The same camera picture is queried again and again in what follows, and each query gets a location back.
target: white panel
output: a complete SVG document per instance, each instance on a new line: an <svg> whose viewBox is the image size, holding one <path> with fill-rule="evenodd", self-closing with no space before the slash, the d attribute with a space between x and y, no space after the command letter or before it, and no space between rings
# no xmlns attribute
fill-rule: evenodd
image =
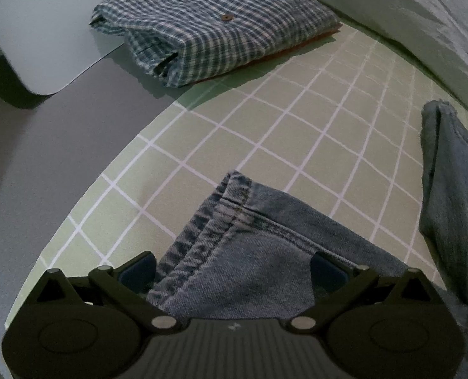
<svg viewBox="0 0 468 379"><path fill-rule="evenodd" d="M0 49L29 91L53 94L122 44L91 30L101 0L0 0Z"/></svg>

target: blue denim cloth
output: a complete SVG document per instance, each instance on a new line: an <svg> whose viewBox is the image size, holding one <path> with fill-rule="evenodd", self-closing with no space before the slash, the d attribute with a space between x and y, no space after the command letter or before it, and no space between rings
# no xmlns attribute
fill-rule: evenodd
<svg viewBox="0 0 468 379"><path fill-rule="evenodd" d="M422 111L423 206L420 231L468 303L468 131L455 109L431 101Z"/></svg>
<svg viewBox="0 0 468 379"><path fill-rule="evenodd" d="M178 319L290 318L313 306L312 255L400 276L407 265L304 202L232 171L157 266L147 300ZM437 288L467 341L468 306Z"/></svg>

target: folded clothing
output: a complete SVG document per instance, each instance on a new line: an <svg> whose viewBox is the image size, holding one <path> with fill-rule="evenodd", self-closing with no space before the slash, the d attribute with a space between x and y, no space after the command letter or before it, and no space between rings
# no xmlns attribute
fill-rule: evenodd
<svg viewBox="0 0 468 379"><path fill-rule="evenodd" d="M162 257L147 301L181 320L290 318L314 305L317 251L384 276L408 268L304 202L232 171ZM465 337L455 379L468 379L468 305L435 289Z"/></svg>
<svg viewBox="0 0 468 379"><path fill-rule="evenodd" d="M339 27L317 0L103 0L94 29L125 37L167 87L221 75Z"/></svg>

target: denim jeans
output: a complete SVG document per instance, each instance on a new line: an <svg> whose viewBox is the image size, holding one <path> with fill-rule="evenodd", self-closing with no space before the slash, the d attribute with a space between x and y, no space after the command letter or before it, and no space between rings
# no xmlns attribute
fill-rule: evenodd
<svg viewBox="0 0 468 379"><path fill-rule="evenodd" d="M468 303L468 132L443 101L425 105L422 126L420 231L435 244L449 282Z"/></svg>
<svg viewBox="0 0 468 379"><path fill-rule="evenodd" d="M400 276L407 265L304 202L232 171L157 266L147 300L178 319L290 318L313 306L310 259ZM467 341L468 305L437 288Z"/></svg>

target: metal pin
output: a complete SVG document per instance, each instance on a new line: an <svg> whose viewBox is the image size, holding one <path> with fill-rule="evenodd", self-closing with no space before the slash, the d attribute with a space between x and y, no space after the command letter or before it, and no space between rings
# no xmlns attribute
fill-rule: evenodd
<svg viewBox="0 0 468 379"><path fill-rule="evenodd" d="M316 325L316 321L308 316L298 316L290 321L290 325L298 330L308 330Z"/></svg>
<svg viewBox="0 0 468 379"><path fill-rule="evenodd" d="M151 320L151 324L158 329L170 329L176 325L177 321L172 316L156 316Z"/></svg>

